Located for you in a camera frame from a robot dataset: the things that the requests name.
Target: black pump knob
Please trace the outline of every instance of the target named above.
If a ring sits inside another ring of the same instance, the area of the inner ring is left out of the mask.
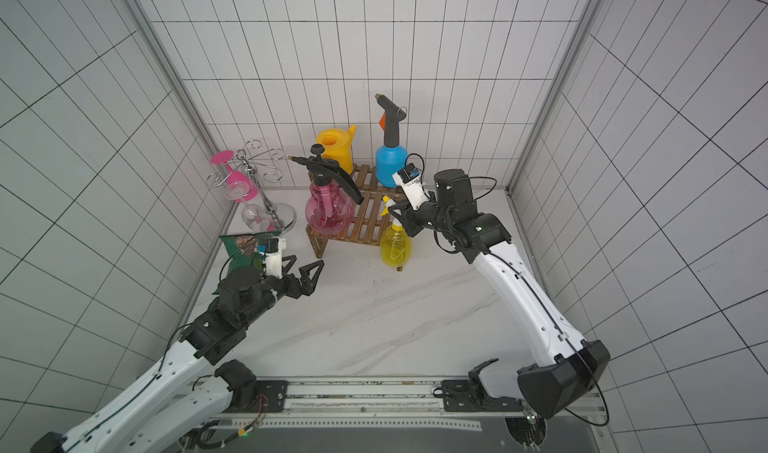
[[[319,144],[318,142],[316,142],[310,147],[310,152],[313,155],[317,156],[318,158],[320,158],[320,155],[322,155],[325,151],[326,151],[326,148],[323,145]]]

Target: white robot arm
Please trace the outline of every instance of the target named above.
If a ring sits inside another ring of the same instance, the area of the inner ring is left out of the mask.
[[[264,275],[254,267],[233,270],[219,283],[218,298],[184,326],[179,341],[159,362],[91,418],[65,435],[47,433],[31,452],[159,453],[212,415],[233,406],[252,406],[258,395],[256,376],[237,360],[220,365],[203,388],[169,403],[190,381],[217,365],[277,300],[314,292],[322,260],[299,268],[296,278],[287,273],[296,256],[283,257],[285,245],[284,238],[266,240]]]
[[[599,340],[586,341],[565,319],[523,264],[504,226],[478,212],[469,177],[462,170],[437,172],[431,198],[412,164],[392,178],[407,199],[389,206],[389,212],[406,233],[414,237],[432,229],[436,242],[441,233],[455,248],[446,251],[463,254],[493,285],[531,349],[533,365],[494,359],[471,371],[482,383],[478,395],[523,398],[540,416],[551,418],[592,389],[610,360],[608,350]]]

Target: yellow trigger sprayer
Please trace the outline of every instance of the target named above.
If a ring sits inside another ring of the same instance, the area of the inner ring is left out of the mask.
[[[382,216],[386,215],[389,212],[389,207],[395,204],[395,200],[388,196],[384,196],[383,201],[386,203],[386,207],[382,212]],[[406,235],[405,230],[402,228],[402,223],[394,216],[392,217],[392,224],[384,232],[379,244],[381,246],[382,261],[387,266],[399,268],[408,263],[408,260],[411,258],[413,240]]]

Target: metal base plate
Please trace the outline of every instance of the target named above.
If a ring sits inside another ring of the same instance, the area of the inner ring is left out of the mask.
[[[443,380],[440,386],[443,391],[442,405],[446,411],[523,411],[523,407],[513,398],[492,399],[490,405],[479,408],[469,395],[469,380]]]
[[[256,382],[256,394],[261,393],[266,396],[266,413],[280,413],[285,408],[286,403],[286,391],[288,389],[288,381],[274,380],[274,381],[257,381]],[[254,405],[245,410],[239,410],[235,408],[228,408],[224,410],[224,413],[258,413],[259,402],[255,401]]]

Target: white tiled wall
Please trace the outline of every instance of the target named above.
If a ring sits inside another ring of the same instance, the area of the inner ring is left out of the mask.
[[[162,355],[229,207],[181,111],[121,0],[0,0],[0,451]]]
[[[623,453],[768,442],[768,0],[606,0],[514,201]]]
[[[427,177],[512,177],[586,0],[140,0],[219,145],[297,156],[357,125],[383,143],[383,93],[408,108],[401,143]],[[281,186],[306,186],[294,163]],[[490,181],[481,184],[491,186]]]

